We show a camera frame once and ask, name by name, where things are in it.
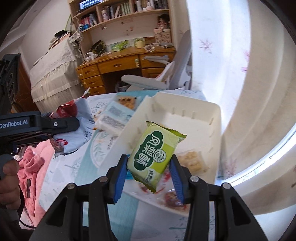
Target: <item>wooden desk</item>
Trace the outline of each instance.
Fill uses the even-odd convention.
[[[123,75],[118,71],[139,69],[143,77],[155,78],[164,70],[165,65],[150,62],[144,57],[168,55],[171,62],[175,51],[175,48],[158,47],[153,52],[147,53],[143,48],[129,47],[100,56],[79,66],[76,70],[85,89],[90,87],[91,95],[105,94],[114,92],[116,81]]]

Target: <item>screw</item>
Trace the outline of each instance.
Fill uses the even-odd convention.
[[[230,189],[231,188],[231,185],[229,183],[223,183],[223,187],[225,189]]]
[[[104,183],[106,181],[108,181],[108,178],[106,176],[102,176],[99,178],[100,182]]]
[[[198,182],[199,181],[199,178],[197,176],[191,176],[190,177],[190,180],[194,183]]]
[[[67,188],[68,188],[69,190],[74,189],[74,187],[75,187],[75,183],[69,183],[69,184],[67,185]]]

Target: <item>finger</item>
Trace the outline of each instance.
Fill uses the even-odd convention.
[[[17,175],[14,176],[5,176],[0,181],[0,193],[8,193],[15,190],[20,183],[20,180]]]
[[[18,198],[14,203],[6,205],[7,209],[17,210],[21,205],[21,200]]]
[[[7,205],[16,202],[20,198],[20,189],[17,187],[15,190],[9,193],[0,194],[0,203]]]
[[[3,172],[6,175],[14,176],[17,174],[19,168],[20,165],[18,162],[15,159],[12,159],[3,166]]]

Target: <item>pink blanket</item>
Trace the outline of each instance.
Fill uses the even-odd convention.
[[[39,205],[39,196],[53,154],[54,149],[47,140],[39,143],[36,148],[28,147],[19,162],[20,187],[25,197],[25,207],[34,226],[39,224],[45,214]]]

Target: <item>green snack package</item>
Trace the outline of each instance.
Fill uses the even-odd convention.
[[[128,170],[135,180],[143,183],[150,191],[156,186],[166,169],[177,144],[187,135],[147,121],[148,128],[140,138],[128,159]]]

